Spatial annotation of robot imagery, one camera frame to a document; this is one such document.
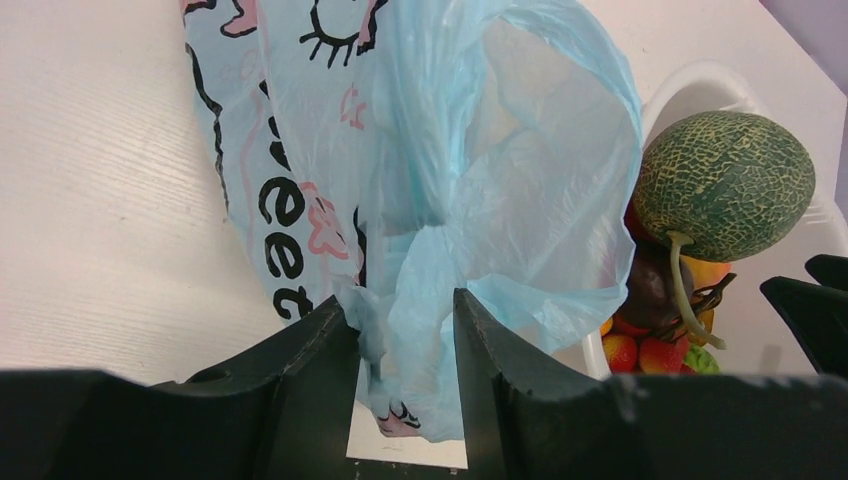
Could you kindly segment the orange red fake peach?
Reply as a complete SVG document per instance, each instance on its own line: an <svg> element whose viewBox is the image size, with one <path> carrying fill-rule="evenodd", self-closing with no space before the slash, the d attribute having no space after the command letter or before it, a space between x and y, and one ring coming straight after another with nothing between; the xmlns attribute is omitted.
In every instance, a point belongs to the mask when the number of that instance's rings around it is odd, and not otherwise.
<svg viewBox="0 0 848 480"><path fill-rule="evenodd" d="M731 263L707 262L685 255L681 260L692 274L695 290L718 284L732 268Z"/></svg>

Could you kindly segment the light blue plastic bag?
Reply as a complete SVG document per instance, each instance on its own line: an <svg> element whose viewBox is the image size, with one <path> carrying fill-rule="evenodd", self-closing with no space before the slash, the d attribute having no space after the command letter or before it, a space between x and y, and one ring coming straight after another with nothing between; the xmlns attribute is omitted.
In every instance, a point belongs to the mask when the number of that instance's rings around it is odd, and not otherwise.
<svg viewBox="0 0 848 480"><path fill-rule="evenodd" d="M329 297L389 437L463 436L453 293L546 353L623 303L630 67L576 1L183 1L227 213L277 315Z"/></svg>

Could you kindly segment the green fake avocado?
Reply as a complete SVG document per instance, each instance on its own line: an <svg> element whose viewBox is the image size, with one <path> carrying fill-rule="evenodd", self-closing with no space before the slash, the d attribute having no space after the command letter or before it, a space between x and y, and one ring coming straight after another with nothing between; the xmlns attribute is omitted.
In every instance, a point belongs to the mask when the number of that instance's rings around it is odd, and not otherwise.
<svg viewBox="0 0 848 480"><path fill-rule="evenodd" d="M631 201L642 227L670 250L675 297L689 332L726 347L696 319L681 257L732 263L767 250L799 222L815 187L806 148L759 114L696 113L648 144Z"/></svg>

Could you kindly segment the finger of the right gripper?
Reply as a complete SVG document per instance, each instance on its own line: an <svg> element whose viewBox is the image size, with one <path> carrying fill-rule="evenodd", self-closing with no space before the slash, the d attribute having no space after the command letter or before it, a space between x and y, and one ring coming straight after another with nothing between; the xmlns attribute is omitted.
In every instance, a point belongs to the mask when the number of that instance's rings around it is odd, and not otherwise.
<svg viewBox="0 0 848 480"><path fill-rule="evenodd" d="M813 368L847 378L847 292L787 277L760 291L789 327Z"/></svg>
<svg viewBox="0 0 848 480"><path fill-rule="evenodd" d="M848 259L846 257L819 254L805 263L805 270L821 286L833 289L848 288Z"/></svg>

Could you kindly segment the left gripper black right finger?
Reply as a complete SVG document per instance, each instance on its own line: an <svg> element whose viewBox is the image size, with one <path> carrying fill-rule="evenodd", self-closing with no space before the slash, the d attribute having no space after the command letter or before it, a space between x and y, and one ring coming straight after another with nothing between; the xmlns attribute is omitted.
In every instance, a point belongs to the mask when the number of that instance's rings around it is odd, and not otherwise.
<svg viewBox="0 0 848 480"><path fill-rule="evenodd" d="M832 376L597 380L453 295L471 479L843 479L847 384Z"/></svg>

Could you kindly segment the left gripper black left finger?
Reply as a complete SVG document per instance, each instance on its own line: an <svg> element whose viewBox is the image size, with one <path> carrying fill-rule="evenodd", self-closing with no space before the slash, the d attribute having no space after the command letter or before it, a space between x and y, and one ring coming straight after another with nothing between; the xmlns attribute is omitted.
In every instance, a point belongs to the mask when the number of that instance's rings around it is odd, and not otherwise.
<svg viewBox="0 0 848 480"><path fill-rule="evenodd" d="M5 479L351 479L359 360L335 299L183 383L1 374Z"/></svg>

